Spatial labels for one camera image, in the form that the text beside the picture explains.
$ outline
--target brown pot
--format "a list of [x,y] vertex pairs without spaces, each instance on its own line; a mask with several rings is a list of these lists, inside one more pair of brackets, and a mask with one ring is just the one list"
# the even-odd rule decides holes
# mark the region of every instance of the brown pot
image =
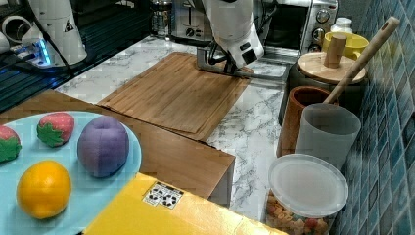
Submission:
[[323,103],[329,94],[329,91],[314,86],[299,86],[290,91],[278,140],[277,157],[294,153],[302,110],[308,105]]

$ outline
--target orange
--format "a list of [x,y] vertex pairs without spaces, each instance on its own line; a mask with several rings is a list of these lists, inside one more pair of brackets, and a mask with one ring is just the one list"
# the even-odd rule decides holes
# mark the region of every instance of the orange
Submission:
[[55,161],[43,161],[34,164],[22,175],[16,196],[24,212],[43,219],[62,212],[70,192],[67,170]]

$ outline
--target wooden table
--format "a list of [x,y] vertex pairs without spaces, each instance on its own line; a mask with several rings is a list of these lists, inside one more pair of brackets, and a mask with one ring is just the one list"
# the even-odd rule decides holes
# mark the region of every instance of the wooden table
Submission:
[[143,121],[48,90],[0,114],[0,124],[56,111],[83,111],[117,118],[140,142],[141,173],[229,206],[235,157]]

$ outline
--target round wooden board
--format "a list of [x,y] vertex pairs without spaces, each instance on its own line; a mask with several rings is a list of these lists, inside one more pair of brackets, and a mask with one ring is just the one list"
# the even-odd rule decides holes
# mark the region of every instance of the round wooden board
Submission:
[[[345,74],[350,70],[354,60],[348,57],[342,57],[339,67],[331,69],[324,66],[326,53],[308,53],[299,57],[298,68],[304,75],[314,80],[337,85]],[[351,82],[351,84],[360,82],[366,76],[366,69],[363,69]]]

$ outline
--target wooden spoon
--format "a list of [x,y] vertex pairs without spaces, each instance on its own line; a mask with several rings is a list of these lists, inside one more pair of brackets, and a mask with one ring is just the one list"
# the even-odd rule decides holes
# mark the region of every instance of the wooden spoon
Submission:
[[353,81],[358,73],[367,65],[372,57],[378,52],[379,48],[388,40],[392,33],[399,26],[400,20],[390,17],[376,33],[375,37],[370,41],[369,45],[364,49],[356,62],[353,63],[350,70],[345,74],[343,79],[338,83],[335,89],[330,93],[329,97],[323,102],[333,104],[345,88]]

